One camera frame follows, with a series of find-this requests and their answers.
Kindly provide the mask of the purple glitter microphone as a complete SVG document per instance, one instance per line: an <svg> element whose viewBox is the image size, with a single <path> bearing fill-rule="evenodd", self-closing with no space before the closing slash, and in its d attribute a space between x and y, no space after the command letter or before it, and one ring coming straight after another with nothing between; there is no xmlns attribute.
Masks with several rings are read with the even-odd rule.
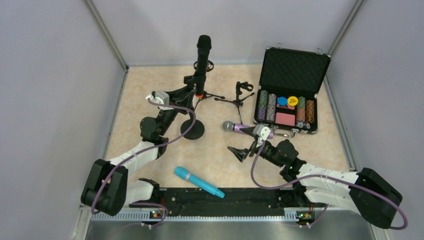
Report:
<svg viewBox="0 0 424 240"><path fill-rule="evenodd" d="M272 139L274 137L274 132L263 124L248 126L227 120L222 123L222 129L225 132L241 133L262 139Z"/></svg>

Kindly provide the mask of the black round-base mic stand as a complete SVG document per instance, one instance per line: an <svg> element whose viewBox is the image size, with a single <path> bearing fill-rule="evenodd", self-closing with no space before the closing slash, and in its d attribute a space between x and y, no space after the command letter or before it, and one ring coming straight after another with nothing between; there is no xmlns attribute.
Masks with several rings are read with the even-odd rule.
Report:
<svg viewBox="0 0 424 240"><path fill-rule="evenodd" d="M183 83L185 84L185 87L191 87L195 89L196 93L196 85L199 80L199 77L195 74L188 75L183 78ZM197 119L195 116L195 107L193 106L193 100L195 97L195 93L192 93L190 96L186 97L181 105L172 105L172 108L175 109L181 109L181 110L187 110L187 115L189 115L189 119L184 121L183 124L180 126L180 132L186 134L184 135L184 138L188 140L197 140L203 136L205 133L205 126L204 124ZM165 129L162 131L164 134L170 125L175 120L176 116L179 113L176 110L165 110L164 111L164 117L165 117Z"/></svg>

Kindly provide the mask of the black microphone orange end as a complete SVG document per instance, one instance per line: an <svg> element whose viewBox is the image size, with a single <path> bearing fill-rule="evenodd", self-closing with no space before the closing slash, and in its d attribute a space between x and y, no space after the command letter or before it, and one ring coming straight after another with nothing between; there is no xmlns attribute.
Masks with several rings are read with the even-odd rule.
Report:
<svg viewBox="0 0 424 240"><path fill-rule="evenodd" d="M204 95L204 85L208 67L209 53L212 48L211 38L208 35L201 35L197 42L197 74L199 77L196 83L195 95L202 98Z"/></svg>

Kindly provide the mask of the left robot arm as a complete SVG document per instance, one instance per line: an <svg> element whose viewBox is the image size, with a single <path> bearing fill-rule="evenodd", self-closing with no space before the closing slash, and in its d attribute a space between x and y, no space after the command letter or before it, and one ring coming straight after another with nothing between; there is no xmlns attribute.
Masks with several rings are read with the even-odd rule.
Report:
<svg viewBox="0 0 424 240"><path fill-rule="evenodd" d="M96 160L88 174L80 201L93 215L115 216L127 203L128 177L147 163L160 158L167 146L185 137L196 122L193 98L196 89L185 86L173 91L152 91L146 96L149 104L158 108L156 117L140 122L141 142L110 160ZM179 136L165 137L178 114L189 115L189 126Z"/></svg>

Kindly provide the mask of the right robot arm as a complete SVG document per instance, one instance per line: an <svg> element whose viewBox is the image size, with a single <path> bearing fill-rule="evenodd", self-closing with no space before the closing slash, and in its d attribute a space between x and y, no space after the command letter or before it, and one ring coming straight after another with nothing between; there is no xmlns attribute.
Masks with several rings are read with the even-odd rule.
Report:
<svg viewBox="0 0 424 240"><path fill-rule="evenodd" d="M279 174L298 192L301 201L350 210L381 229L403 230L408 226L407 217L400 209L403 196L373 169L337 171L308 163L298 157L289 139L272 145L270 139L276 134L263 124L247 126L225 121L222 128L253 137L249 148L229 146L228 150L240 162L247 157L263 158L281 168Z"/></svg>

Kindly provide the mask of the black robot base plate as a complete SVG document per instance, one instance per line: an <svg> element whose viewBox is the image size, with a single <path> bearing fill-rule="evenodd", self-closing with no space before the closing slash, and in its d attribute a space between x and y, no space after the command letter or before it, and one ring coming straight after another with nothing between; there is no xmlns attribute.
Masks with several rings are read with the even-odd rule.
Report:
<svg viewBox="0 0 424 240"><path fill-rule="evenodd" d="M301 214L310 213L323 203L311 203L298 190L283 188L221 188L220 198L198 187L160 187L153 182L149 200L130 203L131 208L141 208L153 203L166 207L171 217L283 217L289 208L300 208Z"/></svg>

